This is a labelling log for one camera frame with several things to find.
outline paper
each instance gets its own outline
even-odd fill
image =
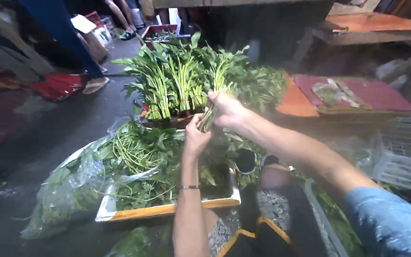
[[[76,17],[72,18],[71,22],[72,22],[72,25],[77,30],[85,34],[91,32],[96,27],[96,24],[89,21],[87,18],[85,18],[82,15],[77,15]]]

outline blue sleeve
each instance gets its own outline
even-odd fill
[[[364,246],[377,256],[411,256],[411,204],[380,188],[356,188],[344,211]]]

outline wrist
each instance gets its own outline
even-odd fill
[[[242,109],[238,111],[236,118],[231,120],[230,128],[233,131],[240,133],[240,131],[243,129],[243,126],[247,125],[254,119],[253,115],[256,114],[248,110],[247,108],[242,107]]]

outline concrete floor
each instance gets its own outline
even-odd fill
[[[139,52],[137,38],[114,42],[108,60],[131,58]],[[124,67],[110,61],[104,65],[109,74]],[[88,256],[102,257],[136,223],[98,224],[94,217],[53,238],[24,240],[19,232],[29,220],[37,203],[40,184],[66,157],[84,145],[106,135],[116,118],[133,111],[131,99],[125,100],[122,86],[130,77],[109,76],[111,83],[91,95],[77,93],[43,114],[29,128],[0,146],[0,167],[7,175],[0,178],[0,256]]]

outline sandal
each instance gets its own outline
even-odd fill
[[[82,91],[83,94],[88,95],[100,90],[103,86],[107,85],[111,80],[106,77],[106,80],[103,82],[96,82],[96,83],[87,83],[85,89]]]
[[[136,36],[135,32],[126,31],[123,35],[120,36],[120,39],[123,41],[130,40]]]

